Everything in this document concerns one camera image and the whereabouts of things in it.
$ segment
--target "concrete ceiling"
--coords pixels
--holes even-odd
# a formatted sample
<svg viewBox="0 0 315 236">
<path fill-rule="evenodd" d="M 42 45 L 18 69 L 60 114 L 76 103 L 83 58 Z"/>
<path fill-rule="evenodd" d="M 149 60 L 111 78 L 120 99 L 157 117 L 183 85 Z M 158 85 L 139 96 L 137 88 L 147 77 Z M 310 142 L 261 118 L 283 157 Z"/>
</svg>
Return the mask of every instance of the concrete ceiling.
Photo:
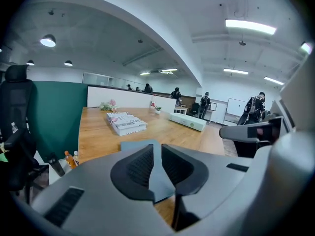
<svg viewBox="0 0 315 236">
<path fill-rule="evenodd" d="M 235 68 L 250 72 L 247 77 L 251 80 L 263 80 L 268 76 L 286 82 L 307 57 L 300 46 L 312 40 L 299 14 L 287 0 L 171 1 L 188 26 L 204 76 L 229 76 L 223 68 Z M 277 31 L 270 36 L 253 30 L 229 29 L 225 19 L 262 23 L 276 27 Z M 45 49 L 39 39 L 48 33 L 56 37 L 60 52 L 89 50 L 139 73 L 177 67 L 178 77 L 186 75 L 163 48 L 133 26 L 77 4 L 25 5 L 12 19 L 5 42 L 8 45 L 18 43 L 30 54 L 38 54 Z M 246 46 L 239 45 L 241 40 Z"/>
</svg>

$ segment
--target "small white table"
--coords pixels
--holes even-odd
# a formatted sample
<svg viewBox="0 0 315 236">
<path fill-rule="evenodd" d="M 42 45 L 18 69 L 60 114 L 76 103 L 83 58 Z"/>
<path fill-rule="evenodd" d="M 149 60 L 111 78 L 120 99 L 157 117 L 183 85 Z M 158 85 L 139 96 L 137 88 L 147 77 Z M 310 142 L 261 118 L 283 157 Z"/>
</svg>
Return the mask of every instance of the small white table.
<svg viewBox="0 0 315 236">
<path fill-rule="evenodd" d="M 65 159 L 59 160 L 61 167 L 63 168 L 64 172 L 67 174 L 69 171 L 71 171 L 71 168 L 68 166 L 67 162 Z M 60 176 L 58 176 L 57 172 L 49 165 L 49 184 L 53 184 L 56 182 Z"/>
<path fill-rule="evenodd" d="M 186 115 L 187 109 L 188 108 L 184 108 L 184 107 L 175 107 L 174 113 L 180 113 L 180 114 Z"/>
</svg>

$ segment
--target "wooden table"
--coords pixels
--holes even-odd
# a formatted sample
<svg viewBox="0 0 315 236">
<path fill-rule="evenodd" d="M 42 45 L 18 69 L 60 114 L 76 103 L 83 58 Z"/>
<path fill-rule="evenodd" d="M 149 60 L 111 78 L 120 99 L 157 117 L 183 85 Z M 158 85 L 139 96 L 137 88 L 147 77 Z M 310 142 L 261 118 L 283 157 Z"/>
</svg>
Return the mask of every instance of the wooden table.
<svg viewBox="0 0 315 236">
<path fill-rule="evenodd" d="M 130 112 L 144 120 L 147 130 L 125 136 L 117 135 L 106 120 L 106 113 L 98 108 L 83 108 L 79 131 L 80 163 L 119 152 L 120 142 L 156 139 L 161 144 L 172 144 L 206 153 L 224 155 L 219 130 L 206 125 L 202 132 L 168 120 L 169 114 L 161 111 L 155 114 L 149 108 L 120 108 L 118 112 Z M 155 208 L 168 224 L 172 222 L 174 197 L 155 205 Z"/>
<path fill-rule="evenodd" d="M 183 114 L 185 115 L 187 113 L 187 109 L 188 108 L 184 108 L 184 107 L 175 107 L 174 113 L 181 113 L 183 111 Z"/>
</svg>

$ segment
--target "person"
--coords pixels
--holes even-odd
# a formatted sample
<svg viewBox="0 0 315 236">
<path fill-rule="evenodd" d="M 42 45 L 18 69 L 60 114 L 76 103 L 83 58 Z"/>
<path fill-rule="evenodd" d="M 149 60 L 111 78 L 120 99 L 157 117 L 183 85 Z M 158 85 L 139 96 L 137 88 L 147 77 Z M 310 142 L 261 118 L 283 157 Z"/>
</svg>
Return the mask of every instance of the person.
<svg viewBox="0 0 315 236">
<path fill-rule="evenodd" d="M 144 92 L 153 93 L 153 88 L 148 83 L 146 83 L 146 87 L 144 88 Z"/>
<path fill-rule="evenodd" d="M 259 95 L 253 98 L 253 100 L 255 101 L 255 112 L 253 114 L 249 114 L 249 110 L 244 111 L 237 125 L 254 124 L 260 122 L 262 114 L 265 111 L 265 93 L 260 92 Z"/>
<path fill-rule="evenodd" d="M 176 105 L 179 105 L 179 102 L 181 100 L 181 92 L 179 92 L 179 88 L 175 88 L 174 91 L 172 91 L 171 95 L 169 96 L 170 98 L 176 99 Z"/>
<path fill-rule="evenodd" d="M 204 119 L 206 112 L 207 112 L 207 108 L 210 105 L 210 98 L 209 98 L 209 92 L 205 93 L 205 96 L 201 98 L 200 100 L 200 107 L 198 109 L 198 113 L 199 113 L 199 119 Z"/>
</svg>

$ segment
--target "ceiling light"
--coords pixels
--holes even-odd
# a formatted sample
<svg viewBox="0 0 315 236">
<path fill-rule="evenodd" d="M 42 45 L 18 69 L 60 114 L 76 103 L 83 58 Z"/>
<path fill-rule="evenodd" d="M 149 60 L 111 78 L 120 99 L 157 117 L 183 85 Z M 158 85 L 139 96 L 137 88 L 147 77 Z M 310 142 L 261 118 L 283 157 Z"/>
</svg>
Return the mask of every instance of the ceiling light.
<svg viewBox="0 0 315 236">
<path fill-rule="evenodd" d="M 271 78 L 269 78 L 269 77 L 265 77 L 265 80 L 267 80 L 267 81 L 272 81 L 272 82 L 277 83 L 277 84 L 279 84 L 279 85 L 284 85 L 284 83 L 282 83 L 282 82 L 280 82 L 280 81 L 276 81 L 276 80 L 271 79 Z"/>
<path fill-rule="evenodd" d="M 171 72 L 171 71 L 177 71 L 177 68 L 162 70 L 162 72 Z"/>
<path fill-rule="evenodd" d="M 308 54 L 312 52 L 311 46 L 305 42 L 302 44 L 301 49 L 307 52 Z"/>
<path fill-rule="evenodd" d="M 26 65 L 35 65 L 33 60 L 29 60 Z"/>
<path fill-rule="evenodd" d="M 248 72 L 239 71 L 239 70 L 233 70 L 233 69 L 224 69 L 224 72 L 230 72 L 230 73 L 241 73 L 241 74 L 248 74 Z"/>
<path fill-rule="evenodd" d="M 67 66 L 73 66 L 72 62 L 69 61 L 69 60 L 67 60 L 64 64 L 67 65 Z"/>
<path fill-rule="evenodd" d="M 258 30 L 262 31 L 264 33 L 273 35 L 276 31 L 276 28 L 273 28 L 271 26 L 262 25 L 259 23 L 254 22 L 248 22 L 248 21 L 242 21 L 242 20 L 225 20 L 226 27 L 236 27 L 236 28 L 246 28 L 251 30 Z"/>
<path fill-rule="evenodd" d="M 41 44 L 48 47 L 54 47 L 56 45 L 56 39 L 53 35 L 45 35 L 41 40 Z"/>
</svg>

